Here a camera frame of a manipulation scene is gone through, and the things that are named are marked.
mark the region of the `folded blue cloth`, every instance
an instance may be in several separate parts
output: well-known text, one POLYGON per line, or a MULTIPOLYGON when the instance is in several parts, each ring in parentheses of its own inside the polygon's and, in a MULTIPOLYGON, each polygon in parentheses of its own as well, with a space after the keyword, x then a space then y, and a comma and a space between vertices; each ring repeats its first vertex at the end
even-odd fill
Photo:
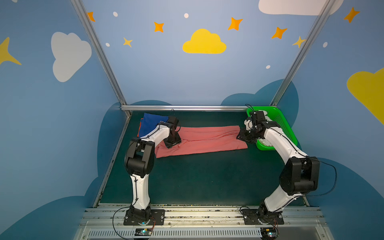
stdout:
POLYGON ((144 117, 141 120, 139 137, 144 137, 144 136, 148 135, 148 133, 152 132, 152 130, 155 129, 157 124, 161 121, 163 121, 163 122, 168 121, 168 117, 144 113, 144 117))

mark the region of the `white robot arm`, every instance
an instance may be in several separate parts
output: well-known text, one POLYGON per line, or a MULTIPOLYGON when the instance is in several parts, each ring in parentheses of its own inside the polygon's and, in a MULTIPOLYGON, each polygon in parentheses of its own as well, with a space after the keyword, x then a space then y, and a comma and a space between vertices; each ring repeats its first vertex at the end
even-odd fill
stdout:
POLYGON ((154 165, 155 147, 161 141, 164 141, 167 148, 181 142, 181 138, 176 132, 178 122, 177 118, 170 116, 167 122, 158 123, 156 128, 146 136, 132 138, 129 144, 125 156, 125 168, 132 179, 133 202, 126 217, 129 217, 135 224, 146 225, 149 222, 151 207, 149 205, 148 177, 154 165))
POLYGON ((266 139, 284 161, 285 167, 280 174, 280 185, 262 203, 258 210, 261 224, 277 221, 284 224, 281 212, 285 206, 300 196, 317 189, 319 161, 316 157, 308 157, 284 134, 280 125, 265 119, 263 111, 253 111, 246 119, 245 130, 241 138, 248 142, 266 139))

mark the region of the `ventilation grille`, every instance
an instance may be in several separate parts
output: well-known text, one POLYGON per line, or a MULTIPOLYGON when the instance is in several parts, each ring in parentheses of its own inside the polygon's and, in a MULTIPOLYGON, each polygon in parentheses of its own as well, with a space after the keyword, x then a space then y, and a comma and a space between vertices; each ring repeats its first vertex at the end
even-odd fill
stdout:
MULTIPOLYGON (((133 235, 133 231, 131 230, 116 230, 122 237, 131 237, 133 235)), ((88 239, 100 239, 100 238, 120 238, 116 232, 109 228, 107 229, 98 229, 98 230, 91 230, 88 235, 88 239)))
MULTIPOLYGON (((117 230, 125 238, 133 239, 133 231, 117 230)), ((155 229, 151 238, 231 238, 231 237, 261 237, 260 228, 179 228, 155 229)), ((98 228, 89 232, 87 240, 92 239, 121 239, 113 229, 98 228)))
POLYGON ((161 230, 153 233, 153 237, 261 237, 260 229, 253 230, 161 230))

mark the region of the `pink towel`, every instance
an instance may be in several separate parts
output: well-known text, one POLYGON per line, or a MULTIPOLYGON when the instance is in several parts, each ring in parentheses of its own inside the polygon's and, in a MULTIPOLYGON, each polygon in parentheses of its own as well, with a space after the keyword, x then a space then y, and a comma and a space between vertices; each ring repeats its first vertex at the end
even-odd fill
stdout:
POLYGON ((219 152, 236 149, 246 149, 247 144, 237 140, 239 126, 227 127, 181 127, 179 135, 181 143, 168 149, 162 141, 157 145, 157 158, 187 155, 204 152, 219 152))

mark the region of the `green plastic basket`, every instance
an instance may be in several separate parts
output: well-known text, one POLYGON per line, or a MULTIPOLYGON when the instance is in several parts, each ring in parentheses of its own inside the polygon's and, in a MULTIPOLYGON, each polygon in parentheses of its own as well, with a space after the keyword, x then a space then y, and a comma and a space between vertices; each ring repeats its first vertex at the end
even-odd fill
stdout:
MULTIPOLYGON (((289 126, 287 120, 285 119, 283 113, 278 108, 266 106, 266 107, 253 107, 253 109, 255 111, 258 111, 258 110, 266 111, 268 113, 268 117, 270 117, 270 119, 272 119, 273 121, 277 122, 281 126, 285 135, 294 143, 294 145, 297 146, 297 138, 293 133, 291 127, 289 126)), ((250 117, 249 115, 250 112, 252 112, 252 109, 248 108, 247 109, 248 117, 250 117)), ((258 149, 263 151, 275 149, 274 147, 265 146, 260 141, 257 141, 256 146, 258 149)))

